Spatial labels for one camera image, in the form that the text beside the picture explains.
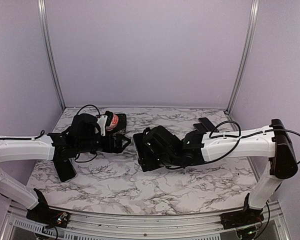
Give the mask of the black smartphone purple edge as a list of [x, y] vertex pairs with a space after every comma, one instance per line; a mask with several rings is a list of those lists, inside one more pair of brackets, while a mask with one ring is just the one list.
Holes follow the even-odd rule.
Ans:
[[216, 126], [207, 117], [200, 117], [198, 121], [207, 132], [219, 132]]

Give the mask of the black phone case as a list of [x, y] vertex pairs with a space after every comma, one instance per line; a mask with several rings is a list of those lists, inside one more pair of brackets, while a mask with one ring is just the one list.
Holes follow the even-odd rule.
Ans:
[[53, 164], [62, 183], [68, 182], [77, 176], [77, 172], [69, 159], [54, 161]]

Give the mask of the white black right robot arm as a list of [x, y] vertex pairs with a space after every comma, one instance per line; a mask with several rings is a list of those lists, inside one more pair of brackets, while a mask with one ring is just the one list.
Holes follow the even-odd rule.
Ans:
[[251, 130], [221, 132], [219, 127], [236, 122], [226, 120], [214, 125], [202, 117], [195, 130], [183, 139], [172, 134], [162, 125], [146, 128], [133, 136], [138, 164], [143, 172], [160, 168], [170, 170], [203, 166], [223, 159], [249, 158], [265, 160], [259, 169], [258, 182], [244, 199], [243, 209], [235, 212], [242, 224], [248, 224], [262, 213], [264, 206], [283, 180], [292, 178], [299, 169], [291, 130], [280, 119]]

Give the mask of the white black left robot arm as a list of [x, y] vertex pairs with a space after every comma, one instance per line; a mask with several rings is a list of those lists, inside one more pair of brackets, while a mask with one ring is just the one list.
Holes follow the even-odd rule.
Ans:
[[[98, 152], [120, 154], [131, 143], [125, 137], [127, 116], [124, 113], [106, 111], [94, 116], [88, 113], [76, 114], [71, 125], [62, 132], [40, 133], [34, 137], [0, 135], [0, 163], [43, 160], [51, 161], [61, 182], [76, 177], [72, 161], [81, 154], [97, 156]], [[0, 194], [23, 205], [28, 218], [43, 223], [63, 212], [52, 210], [43, 193], [28, 188], [0, 169]]]

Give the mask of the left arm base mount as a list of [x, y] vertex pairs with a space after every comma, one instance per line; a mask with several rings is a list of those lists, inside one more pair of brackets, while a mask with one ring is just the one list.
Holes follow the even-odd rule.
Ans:
[[61, 210], [49, 209], [48, 211], [35, 212], [28, 210], [26, 218], [49, 226], [66, 228], [69, 222], [70, 213]]

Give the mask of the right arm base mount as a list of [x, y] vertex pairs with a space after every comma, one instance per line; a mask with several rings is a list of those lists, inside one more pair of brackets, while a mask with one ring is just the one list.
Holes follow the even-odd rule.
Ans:
[[225, 230], [255, 224], [263, 220], [264, 216], [261, 211], [234, 211], [220, 215], [220, 222]]

